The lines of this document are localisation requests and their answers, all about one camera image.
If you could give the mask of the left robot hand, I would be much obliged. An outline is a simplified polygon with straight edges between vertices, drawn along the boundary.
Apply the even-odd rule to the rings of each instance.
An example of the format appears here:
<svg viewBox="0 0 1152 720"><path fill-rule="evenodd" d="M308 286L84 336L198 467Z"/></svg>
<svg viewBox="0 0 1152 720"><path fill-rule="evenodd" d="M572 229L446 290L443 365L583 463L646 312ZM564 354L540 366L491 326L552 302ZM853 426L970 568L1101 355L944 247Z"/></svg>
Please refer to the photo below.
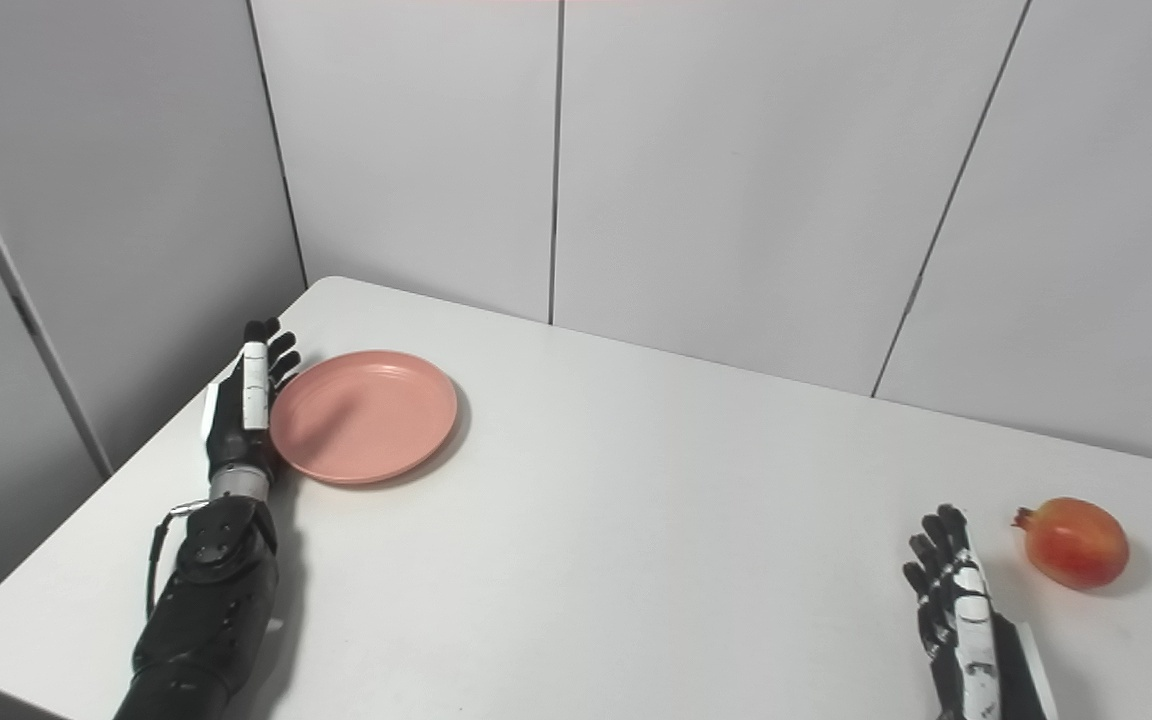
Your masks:
<svg viewBox="0 0 1152 720"><path fill-rule="evenodd" d="M271 316L247 323L243 343L228 377L212 382L205 397L204 447L207 473L248 468L276 478L280 455L270 435L270 414L279 393L298 376L296 334Z"/></svg>

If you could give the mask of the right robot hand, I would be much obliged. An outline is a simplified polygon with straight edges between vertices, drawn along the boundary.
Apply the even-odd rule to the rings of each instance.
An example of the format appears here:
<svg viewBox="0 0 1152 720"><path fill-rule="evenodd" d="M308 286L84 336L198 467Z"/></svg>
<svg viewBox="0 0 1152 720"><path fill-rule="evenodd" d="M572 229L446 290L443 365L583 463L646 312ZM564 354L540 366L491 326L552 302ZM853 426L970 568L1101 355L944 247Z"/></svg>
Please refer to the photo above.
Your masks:
<svg viewBox="0 0 1152 720"><path fill-rule="evenodd" d="M1011 623L990 592L963 511L942 503L911 536L902 575L916 597L940 719L1056 719L1034 632Z"/></svg>

